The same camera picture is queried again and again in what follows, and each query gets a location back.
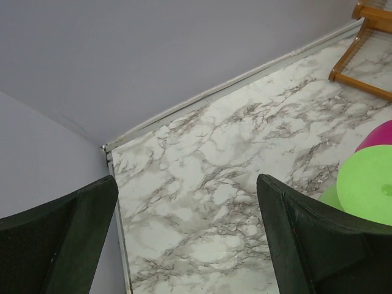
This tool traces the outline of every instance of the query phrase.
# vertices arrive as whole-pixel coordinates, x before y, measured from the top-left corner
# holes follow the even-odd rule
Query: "wooden rack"
[[[360,54],[371,56],[371,50],[380,51],[384,48],[387,49],[385,54],[392,56],[392,0],[360,0],[354,8],[353,18],[361,17],[365,17],[365,20],[360,31],[349,49],[333,67],[329,79],[392,101],[392,78],[389,83],[374,86],[361,81],[360,78],[350,77],[350,66],[348,66],[355,56]],[[392,77],[392,61],[385,62],[383,66]]]

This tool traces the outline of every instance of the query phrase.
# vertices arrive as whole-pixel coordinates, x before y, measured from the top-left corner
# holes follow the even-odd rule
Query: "baseboard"
[[[363,20],[358,20],[353,23],[344,26],[337,31],[328,34],[315,42],[306,45],[305,47],[295,50],[287,55],[284,55],[280,58],[277,58],[273,61],[270,61],[262,66],[258,66],[242,75],[239,75],[225,83],[222,83],[216,87],[213,87],[205,92],[196,95],[195,97],[178,104],[159,115],[139,124],[134,127],[130,131],[126,132],[124,135],[120,136],[116,140],[106,144],[104,146],[106,152],[110,152],[113,149],[137,138],[140,137],[154,129],[158,129],[159,127],[173,121],[176,118],[179,118],[185,115],[192,110],[199,108],[200,106],[210,103],[220,97],[223,97],[243,86],[246,86],[253,81],[259,80],[266,75],[271,74],[283,67],[286,67],[302,58],[305,58],[315,52],[325,48],[339,40],[342,40],[352,34],[355,34],[359,27],[361,26]]]

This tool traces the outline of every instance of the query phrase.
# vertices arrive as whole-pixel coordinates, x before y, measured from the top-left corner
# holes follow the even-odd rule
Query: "marble-pattern vinyl flooring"
[[[392,117],[388,102],[328,81],[351,41],[113,151],[135,294],[279,293],[258,174],[317,197]]]

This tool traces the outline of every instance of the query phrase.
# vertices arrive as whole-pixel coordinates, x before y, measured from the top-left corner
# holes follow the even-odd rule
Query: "wall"
[[[73,192],[105,175],[98,147],[0,92],[0,218]],[[124,294],[113,218],[92,294]]]
[[[0,87],[102,145],[343,26],[355,3],[3,1]]]

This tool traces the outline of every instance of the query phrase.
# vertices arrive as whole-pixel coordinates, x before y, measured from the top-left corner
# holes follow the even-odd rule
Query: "magenta object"
[[[375,145],[392,145],[392,121],[387,121],[376,127],[367,135],[355,152]]]

